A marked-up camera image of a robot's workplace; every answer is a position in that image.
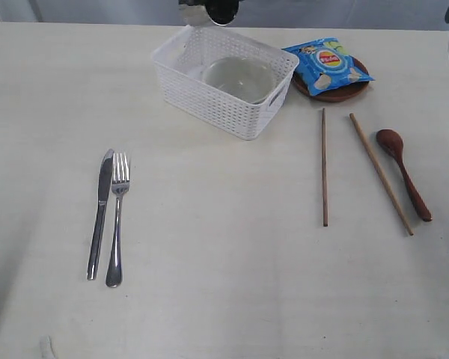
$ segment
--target wooden spoon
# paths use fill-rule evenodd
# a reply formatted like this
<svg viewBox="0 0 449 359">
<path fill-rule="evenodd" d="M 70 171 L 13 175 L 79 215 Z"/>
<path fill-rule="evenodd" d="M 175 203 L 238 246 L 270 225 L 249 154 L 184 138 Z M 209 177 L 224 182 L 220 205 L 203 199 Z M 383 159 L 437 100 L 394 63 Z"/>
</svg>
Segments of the wooden spoon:
<svg viewBox="0 0 449 359">
<path fill-rule="evenodd" d="M 431 222 L 433 217 L 427 209 L 424 201 L 418 193 L 418 190 L 412 184 L 403 162 L 403 139 L 399 134 L 392 129 L 382 129 L 376 134 L 376 141 L 381 148 L 391 156 L 399 166 L 401 173 L 403 174 L 404 184 L 406 185 L 407 193 L 411 198 L 412 205 L 414 206 L 418 216 L 425 222 Z"/>
</svg>

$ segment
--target butter knife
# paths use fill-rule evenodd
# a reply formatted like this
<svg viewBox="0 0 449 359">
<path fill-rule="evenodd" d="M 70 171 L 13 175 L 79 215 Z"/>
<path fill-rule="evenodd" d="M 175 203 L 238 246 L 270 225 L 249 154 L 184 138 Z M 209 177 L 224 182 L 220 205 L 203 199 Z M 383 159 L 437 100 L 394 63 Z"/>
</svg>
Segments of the butter knife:
<svg viewBox="0 0 449 359">
<path fill-rule="evenodd" d="M 113 171 L 113 150 L 108 150 L 103 157 L 98 180 L 98 209 L 93 238 L 91 240 L 90 259 L 88 260 L 87 279 L 97 278 L 98 259 L 100 258 L 100 246 L 102 243 L 103 225 L 105 223 L 106 204 L 110 193 Z"/>
</svg>

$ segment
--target fork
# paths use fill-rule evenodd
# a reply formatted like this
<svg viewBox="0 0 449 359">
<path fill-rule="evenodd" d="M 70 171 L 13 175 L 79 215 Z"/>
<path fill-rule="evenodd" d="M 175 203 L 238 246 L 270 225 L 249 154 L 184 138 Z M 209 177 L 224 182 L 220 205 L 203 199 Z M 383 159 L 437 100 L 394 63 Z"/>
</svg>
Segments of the fork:
<svg viewBox="0 0 449 359">
<path fill-rule="evenodd" d="M 115 153 L 113 155 L 112 192 L 117 196 L 116 207 L 114 208 L 114 232 L 112 254 L 108 272 L 106 273 L 106 285 L 115 288 L 121 284 L 123 275 L 121 273 L 121 203 L 123 196 L 129 189 L 129 163 L 125 153 Z"/>
</svg>

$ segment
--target snack bag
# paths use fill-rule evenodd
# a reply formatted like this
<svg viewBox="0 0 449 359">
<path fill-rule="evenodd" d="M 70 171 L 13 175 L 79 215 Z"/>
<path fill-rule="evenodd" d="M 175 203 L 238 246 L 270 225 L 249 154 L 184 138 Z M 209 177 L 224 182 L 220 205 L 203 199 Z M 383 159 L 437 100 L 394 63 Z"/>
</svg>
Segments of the snack bag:
<svg viewBox="0 0 449 359">
<path fill-rule="evenodd" d="M 308 86 L 311 96 L 353 82 L 374 80 L 355 67 L 352 57 L 334 37 L 291 46 L 284 51 L 299 57 L 296 72 Z"/>
</svg>

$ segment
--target lay's logo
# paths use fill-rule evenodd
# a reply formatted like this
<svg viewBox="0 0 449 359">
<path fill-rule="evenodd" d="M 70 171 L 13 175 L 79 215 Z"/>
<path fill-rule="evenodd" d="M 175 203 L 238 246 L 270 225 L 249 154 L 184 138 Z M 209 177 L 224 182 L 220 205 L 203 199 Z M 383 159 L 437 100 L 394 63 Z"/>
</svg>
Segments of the lay's logo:
<svg viewBox="0 0 449 359">
<path fill-rule="evenodd" d="M 328 50 L 320 51 L 317 58 L 321 64 L 327 67 L 337 67 L 341 64 L 341 59 L 333 52 Z"/>
</svg>

